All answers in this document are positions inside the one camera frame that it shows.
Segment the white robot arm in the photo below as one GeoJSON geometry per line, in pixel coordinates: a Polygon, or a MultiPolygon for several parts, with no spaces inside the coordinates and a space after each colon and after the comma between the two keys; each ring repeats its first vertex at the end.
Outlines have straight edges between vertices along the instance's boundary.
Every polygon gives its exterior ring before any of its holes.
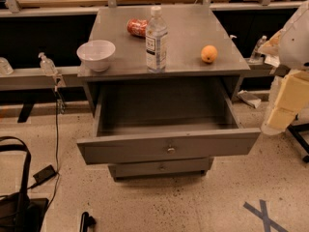
{"type": "Polygon", "coordinates": [[[295,116],[309,103],[309,1],[296,12],[261,49],[275,53],[282,66],[290,69],[284,77],[275,77],[270,86],[268,107],[261,130],[275,135],[284,132],[295,116]]]}

